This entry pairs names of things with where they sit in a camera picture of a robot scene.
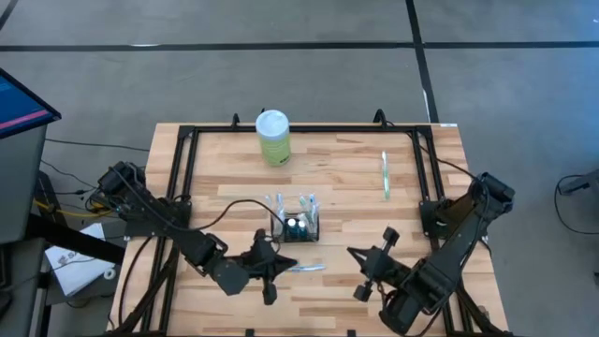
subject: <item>white lid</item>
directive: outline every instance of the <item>white lid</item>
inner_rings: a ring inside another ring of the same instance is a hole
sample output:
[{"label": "white lid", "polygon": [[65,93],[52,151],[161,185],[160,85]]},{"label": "white lid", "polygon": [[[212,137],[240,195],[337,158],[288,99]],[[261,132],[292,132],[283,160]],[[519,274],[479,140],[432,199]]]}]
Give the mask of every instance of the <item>white lid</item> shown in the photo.
[{"label": "white lid", "polygon": [[256,132],[262,138],[279,140],[289,133],[289,120],[278,110],[266,110],[256,119]]}]

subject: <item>yellow cable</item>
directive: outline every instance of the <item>yellow cable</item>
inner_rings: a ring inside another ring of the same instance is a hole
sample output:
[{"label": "yellow cable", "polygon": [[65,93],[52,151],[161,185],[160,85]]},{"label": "yellow cable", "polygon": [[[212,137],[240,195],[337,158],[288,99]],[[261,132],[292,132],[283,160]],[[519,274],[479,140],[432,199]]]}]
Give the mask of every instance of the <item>yellow cable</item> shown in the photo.
[{"label": "yellow cable", "polygon": [[[39,202],[35,199],[34,199],[34,203],[38,207],[43,208],[44,210],[48,210],[50,208],[50,206],[46,205],[45,203]],[[69,212],[69,211],[63,211],[63,210],[56,210],[56,211],[58,213],[62,213],[64,215],[78,216],[78,217],[100,217],[100,216],[104,216],[104,215],[108,215],[108,214],[112,213],[112,211],[106,211],[106,212],[102,212],[102,213],[98,213],[98,214],[77,213],[77,212]]]}]

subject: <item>table leg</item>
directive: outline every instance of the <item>table leg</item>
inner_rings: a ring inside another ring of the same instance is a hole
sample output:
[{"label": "table leg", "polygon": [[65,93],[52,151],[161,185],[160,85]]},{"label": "table leg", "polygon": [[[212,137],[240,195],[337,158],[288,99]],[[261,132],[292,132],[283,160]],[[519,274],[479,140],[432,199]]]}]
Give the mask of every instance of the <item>table leg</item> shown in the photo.
[{"label": "table leg", "polygon": [[121,265],[124,248],[29,214],[26,239],[43,238],[47,242],[87,256]]},{"label": "table leg", "polygon": [[51,305],[42,307],[41,323],[39,324],[39,337],[48,337],[48,328],[50,327]]}]

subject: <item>pen holder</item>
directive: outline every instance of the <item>pen holder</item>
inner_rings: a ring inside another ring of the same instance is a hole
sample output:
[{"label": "pen holder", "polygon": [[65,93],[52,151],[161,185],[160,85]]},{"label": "pen holder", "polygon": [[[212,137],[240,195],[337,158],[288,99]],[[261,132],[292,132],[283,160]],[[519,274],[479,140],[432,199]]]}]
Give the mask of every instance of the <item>pen holder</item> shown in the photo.
[{"label": "pen holder", "polygon": [[308,212],[286,212],[284,224],[276,226],[280,221],[270,218],[270,232],[276,241],[283,242],[317,242],[320,239],[320,222],[318,214],[310,221]]}]

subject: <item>green cup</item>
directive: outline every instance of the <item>green cup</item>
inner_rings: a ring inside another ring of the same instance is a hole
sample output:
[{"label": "green cup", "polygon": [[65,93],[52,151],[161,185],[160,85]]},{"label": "green cup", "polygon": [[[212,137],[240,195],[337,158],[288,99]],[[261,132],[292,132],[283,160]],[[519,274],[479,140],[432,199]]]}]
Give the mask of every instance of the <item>green cup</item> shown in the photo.
[{"label": "green cup", "polygon": [[289,120],[278,110],[267,110],[256,119],[262,157],[271,166],[281,166],[291,157]]}]

